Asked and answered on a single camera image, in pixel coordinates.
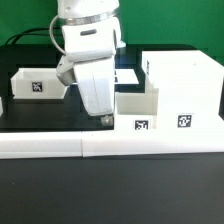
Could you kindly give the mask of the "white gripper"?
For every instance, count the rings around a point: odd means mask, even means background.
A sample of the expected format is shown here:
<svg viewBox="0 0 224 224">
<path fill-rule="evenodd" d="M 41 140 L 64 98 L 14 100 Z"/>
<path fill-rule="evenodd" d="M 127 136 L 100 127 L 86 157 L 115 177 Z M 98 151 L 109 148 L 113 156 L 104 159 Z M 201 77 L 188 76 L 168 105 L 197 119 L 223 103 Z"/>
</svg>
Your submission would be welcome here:
<svg viewBox="0 0 224 224">
<path fill-rule="evenodd" d="M 67 60 L 73 64 L 78 89 L 90 116 L 105 115 L 113 125 L 115 55 L 121 41 L 117 17 L 87 25 L 62 27 Z"/>
</svg>

